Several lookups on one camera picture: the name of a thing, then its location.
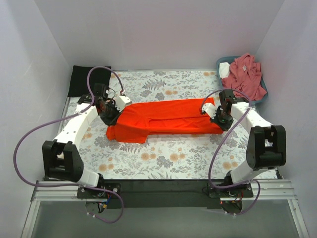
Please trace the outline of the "orange t-shirt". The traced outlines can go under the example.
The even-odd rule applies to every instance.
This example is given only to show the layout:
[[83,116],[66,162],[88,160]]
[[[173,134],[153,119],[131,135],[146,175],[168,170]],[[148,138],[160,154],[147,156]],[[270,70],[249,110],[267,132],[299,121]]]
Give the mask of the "orange t-shirt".
[[106,131],[108,140],[144,143],[149,135],[222,134],[218,125],[201,114],[203,99],[135,103],[127,106],[116,125]]

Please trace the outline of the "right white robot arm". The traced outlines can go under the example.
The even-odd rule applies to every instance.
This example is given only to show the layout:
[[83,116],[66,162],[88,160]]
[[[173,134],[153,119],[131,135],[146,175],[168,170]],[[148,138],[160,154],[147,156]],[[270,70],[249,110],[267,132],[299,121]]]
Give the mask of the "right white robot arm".
[[274,170],[286,163],[286,130],[263,119],[252,108],[249,97],[235,89],[222,89],[219,93],[220,106],[203,102],[201,112],[210,121],[226,132],[228,137],[237,125],[242,125],[249,134],[245,160],[229,171],[220,185],[209,180],[209,188],[224,190],[230,197],[242,191],[255,177]]

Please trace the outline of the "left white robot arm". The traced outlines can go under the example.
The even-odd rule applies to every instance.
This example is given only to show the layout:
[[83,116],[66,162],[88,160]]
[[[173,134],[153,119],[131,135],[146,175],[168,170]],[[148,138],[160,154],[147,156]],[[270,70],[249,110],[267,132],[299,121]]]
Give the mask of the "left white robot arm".
[[125,107],[132,103],[124,94],[110,98],[107,92],[106,85],[97,84],[92,94],[81,96],[76,116],[68,121],[54,140],[45,141],[42,145],[45,176],[88,187],[94,198],[105,194],[103,177],[84,167],[78,148],[88,127],[97,117],[107,126],[115,125]]

